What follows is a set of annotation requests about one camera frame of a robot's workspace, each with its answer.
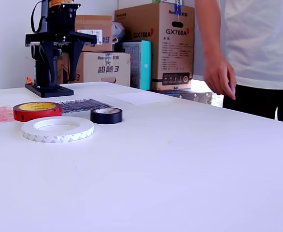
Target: yellow tape label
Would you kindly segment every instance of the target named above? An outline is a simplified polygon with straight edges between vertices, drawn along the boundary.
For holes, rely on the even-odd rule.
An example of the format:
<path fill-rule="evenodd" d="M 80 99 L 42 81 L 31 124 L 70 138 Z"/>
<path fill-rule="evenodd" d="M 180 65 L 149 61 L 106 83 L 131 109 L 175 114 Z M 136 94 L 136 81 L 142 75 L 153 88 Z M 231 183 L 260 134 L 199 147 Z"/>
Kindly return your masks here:
<path fill-rule="evenodd" d="M 73 3 L 73 0 L 51 0 L 49 2 L 49 8 L 51 8 L 53 6 L 61 5 L 63 3 Z"/>
<path fill-rule="evenodd" d="M 55 107 L 56 105 L 52 103 L 34 102 L 34 103 L 21 105 L 19 109 L 26 111 L 43 111 L 43 110 L 51 110 L 54 109 Z"/>

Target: person's arm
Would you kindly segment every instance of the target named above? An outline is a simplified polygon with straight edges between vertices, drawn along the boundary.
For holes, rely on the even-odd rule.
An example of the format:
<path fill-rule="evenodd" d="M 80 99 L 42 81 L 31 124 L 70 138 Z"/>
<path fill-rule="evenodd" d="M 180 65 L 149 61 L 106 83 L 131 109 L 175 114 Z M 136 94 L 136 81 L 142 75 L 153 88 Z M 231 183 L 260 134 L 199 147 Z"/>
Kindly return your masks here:
<path fill-rule="evenodd" d="M 220 46 L 221 14 L 217 0 L 195 0 L 198 24 L 204 45 L 204 80 L 217 94 L 235 97 L 236 78 Z"/>

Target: white paper sheet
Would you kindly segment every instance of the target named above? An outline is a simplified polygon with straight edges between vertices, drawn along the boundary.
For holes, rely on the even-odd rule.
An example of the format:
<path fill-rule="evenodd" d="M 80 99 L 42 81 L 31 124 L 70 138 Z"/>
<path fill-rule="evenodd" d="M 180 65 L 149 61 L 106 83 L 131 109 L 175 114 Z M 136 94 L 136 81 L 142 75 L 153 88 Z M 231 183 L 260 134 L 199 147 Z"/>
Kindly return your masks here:
<path fill-rule="evenodd" d="M 154 94 L 149 92 L 117 94 L 109 95 L 109 97 L 116 98 L 118 100 L 128 102 L 134 105 L 172 101 L 172 98 L 169 98 L 165 95 Z"/>

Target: metal device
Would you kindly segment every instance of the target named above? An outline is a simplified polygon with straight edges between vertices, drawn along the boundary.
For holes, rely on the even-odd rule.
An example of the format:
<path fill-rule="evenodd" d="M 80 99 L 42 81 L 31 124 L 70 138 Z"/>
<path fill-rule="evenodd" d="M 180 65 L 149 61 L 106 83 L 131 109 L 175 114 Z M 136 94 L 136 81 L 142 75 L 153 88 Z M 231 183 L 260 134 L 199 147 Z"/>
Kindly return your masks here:
<path fill-rule="evenodd" d="M 34 12 L 42 3 L 39 28 L 34 28 Z M 62 53 L 69 55 L 69 79 L 76 78 L 76 68 L 84 45 L 94 46 L 97 37 L 75 32 L 76 11 L 80 4 L 73 0 L 42 0 L 32 12 L 31 27 L 34 34 L 26 35 L 26 46 L 31 46 L 35 59 L 36 79 L 25 87 L 42 98 L 73 95 L 74 91 L 58 85 L 57 60 Z"/>

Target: white table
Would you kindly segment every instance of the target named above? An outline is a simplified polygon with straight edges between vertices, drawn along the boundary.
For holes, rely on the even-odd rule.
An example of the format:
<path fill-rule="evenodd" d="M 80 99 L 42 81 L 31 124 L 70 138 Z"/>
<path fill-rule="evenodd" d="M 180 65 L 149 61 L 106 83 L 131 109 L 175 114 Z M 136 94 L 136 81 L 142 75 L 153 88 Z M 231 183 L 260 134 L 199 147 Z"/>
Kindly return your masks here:
<path fill-rule="evenodd" d="M 283 232 L 283 123 L 177 98 L 135 106 L 107 95 L 140 90 L 108 83 L 69 87 L 48 100 L 93 98 L 125 121 L 66 144 L 0 124 L 0 232 Z M 0 90 L 0 106 L 31 101 Z"/>

